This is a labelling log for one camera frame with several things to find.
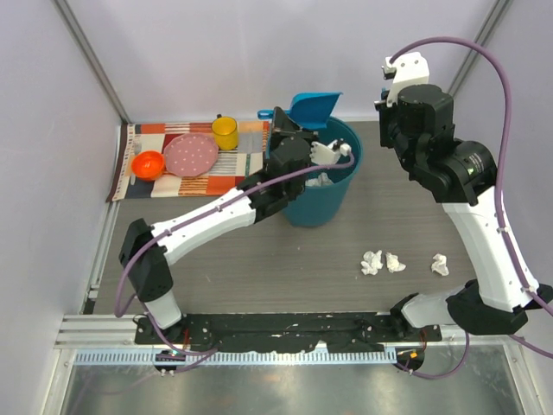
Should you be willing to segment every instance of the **patterned rug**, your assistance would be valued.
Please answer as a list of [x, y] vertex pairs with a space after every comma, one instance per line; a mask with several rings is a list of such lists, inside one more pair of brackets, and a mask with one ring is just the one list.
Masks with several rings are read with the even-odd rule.
[[134, 184], [130, 184], [130, 163], [134, 158], [136, 140], [140, 140], [142, 151], [163, 152], [174, 138], [187, 132], [211, 135], [211, 123], [122, 125], [118, 164], [107, 200], [223, 195], [249, 174], [263, 167], [269, 122], [239, 121], [238, 148], [231, 151], [220, 150], [217, 162], [205, 175], [180, 178], [165, 173], [154, 182], [143, 182], [137, 178]]

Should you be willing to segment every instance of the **trash can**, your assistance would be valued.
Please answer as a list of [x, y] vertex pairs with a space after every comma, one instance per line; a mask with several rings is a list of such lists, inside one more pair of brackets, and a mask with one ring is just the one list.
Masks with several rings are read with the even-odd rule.
[[[347, 169], [320, 170], [311, 174], [309, 178], [326, 172], [334, 184], [306, 187], [303, 194], [283, 210], [286, 219], [295, 227], [319, 227], [329, 222], [340, 209], [349, 183], [363, 161], [363, 144], [355, 131], [343, 121], [331, 117], [327, 128], [318, 132], [322, 144], [330, 144], [335, 139], [343, 138], [352, 147], [355, 163]], [[338, 163], [346, 163], [347, 160], [347, 156], [342, 156]]]

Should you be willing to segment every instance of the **yellow mug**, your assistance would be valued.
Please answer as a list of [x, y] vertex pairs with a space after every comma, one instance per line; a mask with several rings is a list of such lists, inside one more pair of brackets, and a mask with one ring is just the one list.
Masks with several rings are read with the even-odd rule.
[[234, 150], [238, 146], [238, 123], [231, 117], [217, 115], [217, 119], [211, 124], [211, 131], [215, 143], [222, 150]]

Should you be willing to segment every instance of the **blue dustpan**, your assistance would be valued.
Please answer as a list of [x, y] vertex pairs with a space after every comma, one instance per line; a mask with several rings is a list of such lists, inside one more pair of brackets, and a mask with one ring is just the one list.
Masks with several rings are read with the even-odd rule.
[[[293, 99], [290, 109], [286, 111], [289, 117], [298, 125], [308, 130], [327, 128], [336, 101], [342, 93], [298, 93]], [[260, 110], [259, 119], [272, 119], [273, 110]]]

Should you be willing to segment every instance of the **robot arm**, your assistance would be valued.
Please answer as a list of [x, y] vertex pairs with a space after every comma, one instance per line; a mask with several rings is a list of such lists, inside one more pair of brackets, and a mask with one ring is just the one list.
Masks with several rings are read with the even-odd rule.
[[264, 160], [261, 170], [216, 201], [193, 212], [157, 222], [151, 227], [144, 219], [132, 222], [119, 254], [123, 266], [127, 266], [137, 251], [152, 239], [166, 235], [148, 249], [129, 272], [138, 299], [145, 304], [160, 329], [178, 326], [182, 319], [172, 290], [173, 278], [169, 270], [172, 264], [223, 233], [248, 227], [286, 208], [290, 201], [303, 193], [307, 175], [255, 190], [260, 183], [306, 169], [312, 163], [336, 164], [350, 151], [350, 146], [340, 140], [329, 145], [319, 143], [316, 132], [305, 131], [277, 107], [271, 126], [270, 155]]
[[[419, 53], [393, 64], [387, 58], [383, 70], [393, 81], [375, 103], [380, 144], [394, 149], [409, 180], [442, 204], [477, 277], [450, 292], [409, 296], [391, 312], [403, 329], [456, 323], [476, 335], [513, 334], [528, 321], [525, 311], [537, 305], [520, 283], [500, 234], [509, 230], [499, 229], [495, 216], [493, 156], [483, 144], [454, 137], [453, 98], [428, 84], [428, 64]], [[540, 285], [524, 268], [537, 294], [550, 301], [551, 287]]]

